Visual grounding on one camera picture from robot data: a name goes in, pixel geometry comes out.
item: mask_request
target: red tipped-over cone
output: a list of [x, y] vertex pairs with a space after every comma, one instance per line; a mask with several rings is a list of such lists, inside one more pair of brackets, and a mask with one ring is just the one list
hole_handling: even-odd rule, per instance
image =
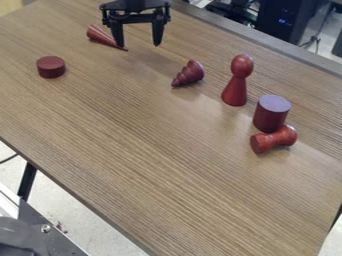
[[96, 42], [99, 42], [101, 44], [105, 44], [114, 48], [118, 48], [124, 51], [128, 51], [127, 48], [122, 48], [118, 46], [118, 44], [115, 42], [115, 40], [108, 35], [106, 32], [104, 32], [99, 26], [96, 24], [92, 24], [87, 29], [87, 37], [91, 40], [94, 40]]
[[186, 67], [178, 73], [177, 77], [173, 79], [172, 86], [179, 87], [189, 83], [194, 83], [202, 80], [204, 77], [204, 69], [201, 63], [195, 60], [189, 60]]

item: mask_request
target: floor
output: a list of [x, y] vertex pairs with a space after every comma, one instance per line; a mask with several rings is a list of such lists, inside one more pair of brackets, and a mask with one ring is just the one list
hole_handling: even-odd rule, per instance
[[[13, 153], [0, 142], [0, 160]], [[1, 164], [0, 182], [17, 191], [25, 164], [21, 157]], [[61, 222], [66, 235], [92, 256], [147, 256], [42, 173], [36, 177], [28, 202], [52, 223]]]
[[[210, 0], [195, 0], [194, 4], [203, 7]], [[22, 0], [0, 0], [0, 16], [10, 13], [22, 6]], [[305, 31], [302, 42], [308, 40], [324, 17], [323, 8], [314, 17]], [[318, 54], [336, 62], [342, 59], [331, 54], [331, 49], [342, 27], [342, 14], [332, 14], [320, 35], [321, 43]], [[309, 49], [315, 52], [316, 46]], [[0, 143], [0, 160], [13, 152]], [[0, 165], [0, 182], [12, 191], [17, 191], [25, 161], [21, 157]], [[33, 187], [29, 203], [52, 223], [62, 223], [67, 236], [74, 240], [90, 255], [98, 256], [146, 256], [136, 245], [109, 226], [76, 199], [39, 173]]]

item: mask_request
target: table surface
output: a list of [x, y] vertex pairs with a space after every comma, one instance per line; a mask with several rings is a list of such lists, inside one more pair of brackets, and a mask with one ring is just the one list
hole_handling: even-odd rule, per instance
[[[342, 198], [340, 74], [175, 10], [160, 47], [134, 24], [129, 51], [112, 49], [85, 36], [99, 3], [45, 0], [0, 19], [2, 139], [152, 255], [317, 255]], [[255, 71], [236, 108], [220, 94], [242, 52]], [[39, 77], [44, 55], [67, 73]], [[189, 59], [204, 81], [172, 89]], [[299, 140], [256, 156], [252, 116], [270, 93], [292, 102]]]

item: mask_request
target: red wooden object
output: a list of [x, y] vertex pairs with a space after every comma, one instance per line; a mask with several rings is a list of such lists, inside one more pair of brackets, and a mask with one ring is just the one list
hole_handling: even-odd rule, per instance
[[173, 87], [179, 87], [202, 80], [203, 77], [204, 69], [202, 64], [196, 60], [189, 60], [186, 67], [184, 67], [182, 71], [177, 74], [177, 77], [173, 79], [171, 85]]
[[259, 99], [253, 123], [265, 133], [275, 132], [283, 126], [291, 103], [277, 95], [264, 95]]
[[231, 106], [243, 106], [247, 102], [246, 77], [254, 69], [253, 58], [247, 54], [237, 55], [231, 63], [232, 79], [222, 92], [222, 100]]
[[64, 60], [56, 56], [45, 56], [36, 62], [38, 73], [43, 78], [56, 78], [65, 73]]
[[251, 147], [255, 154], [261, 154], [277, 145], [292, 146], [297, 141], [296, 129], [284, 125], [279, 131], [270, 134], [257, 134], [251, 137]]
[[96, 42], [99, 42], [99, 43], [102, 43], [102, 44], [105, 44], [114, 48], [118, 48], [124, 51], [128, 51], [127, 48], [125, 47], [122, 48], [118, 46], [115, 40], [106, 32], [104, 32], [103, 29], [101, 29], [96, 24], [92, 24], [88, 27], [87, 37], [93, 41], [96, 41]]

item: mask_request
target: cable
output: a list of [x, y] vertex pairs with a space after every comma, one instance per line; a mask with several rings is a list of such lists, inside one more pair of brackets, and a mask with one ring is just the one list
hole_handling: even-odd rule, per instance
[[327, 13], [324, 15], [324, 18], [323, 18], [323, 21], [319, 27], [319, 29], [317, 30], [316, 34], [311, 36], [310, 40], [305, 42], [305, 43], [302, 43], [301, 45], [299, 45], [299, 47], [303, 47], [305, 46], [305, 48], [309, 48], [314, 42], [316, 42], [316, 53], [318, 53], [318, 47], [319, 47], [319, 43], [321, 41], [320, 38], [318, 38], [318, 36], [321, 34], [322, 30], [323, 30], [323, 27], [325, 25], [325, 23], [327, 22], [329, 16], [333, 13], [334, 11], [334, 8], [333, 8], [333, 5], [330, 4], [330, 6], [328, 7], [328, 11]]
[[256, 12], [256, 13], [259, 12], [258, 10], [255, 10], [255, 9], [253, 9], [253, 8], [250, 8], [250, 7], [248, 7], [247, 9], [248, 9], [248, 10], [251, 10], [251, 11], [253, 11], [253, 12]]
[[13, 158], [15, 158], [17, 156], [18, 156], [18, 154], [14, 154], [14, 155], [12, 155], [10, 157], [7, 157], [6, 159], [0, 161], [0, 164], [4, 164], [4, 163], [8, 162], [9, 160], [11, 160], [11, 159], [13, 159]]
[[315, 53], [318, 54], [318, 48], [319, 48], [319, 43], [321, 42], [321, 39], [319, 38], [317, 41], [316, 41], [316, 51]]

